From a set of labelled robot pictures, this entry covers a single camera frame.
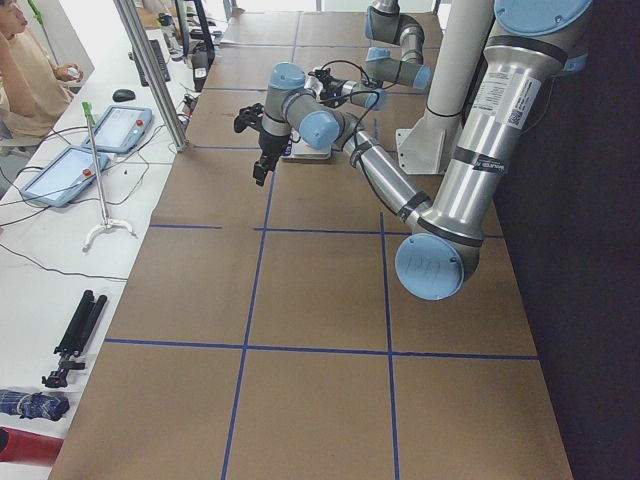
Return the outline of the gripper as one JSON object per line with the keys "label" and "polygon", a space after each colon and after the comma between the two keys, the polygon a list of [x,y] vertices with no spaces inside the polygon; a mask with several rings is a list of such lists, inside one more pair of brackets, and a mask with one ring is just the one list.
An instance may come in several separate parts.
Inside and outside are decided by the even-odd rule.
{"label": "gripper", "polygon": [[331,74],[330,69],[314,69],[308,73],[306,88],[313,90],[323,104],[344,104],[345,81]]}

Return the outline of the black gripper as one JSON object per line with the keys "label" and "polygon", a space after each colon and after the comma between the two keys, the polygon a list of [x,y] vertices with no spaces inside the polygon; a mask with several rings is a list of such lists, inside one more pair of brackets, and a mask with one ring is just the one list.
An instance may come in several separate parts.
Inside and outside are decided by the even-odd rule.
{"label": "black gripper", "polygon": [[275,170],[276,164],[284,154],[290,135],[277,136],[267,131],[259,134],[261,156],[253,166],[253,178],[258,186],[264,185],[264,178]]}

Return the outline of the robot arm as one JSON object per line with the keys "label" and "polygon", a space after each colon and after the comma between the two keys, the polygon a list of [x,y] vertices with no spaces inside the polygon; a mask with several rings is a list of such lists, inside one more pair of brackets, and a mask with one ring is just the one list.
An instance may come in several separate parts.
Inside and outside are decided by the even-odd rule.
{"label": "robot arm", "polygon": [[358,81],[332,75],[332,62],[308,72],[305,87],[329,108],[345,103],[369,111],[380,110],[386,102],[386,87],[403,86],[424,92],[430,86],[432,69],[424,64],[422,26],[400,11],[397,1],[374,1],[365,18],[365,36],[385,47],[371,46],[364,64],[357,70]]}
{"label": "robot arm", "polygon": [[[372,47],[359,81],[283,62],[265,101],[239,112],[235,130],[259,135],[255,181],[275,169],[292,133],[315,150],[344,152],[411,228],[395,257],[401,284],[426,300],[456,294],[477,268],[482,221],[544,82],[586,62],[592,10],[589,1],[456,1],[429,67],[421,25],[395,1],[373,2],[365,23]],[[346,102],[381,108],[384,83],[428,96],[421,119],[398,131],[395,155],[342,110]]]}

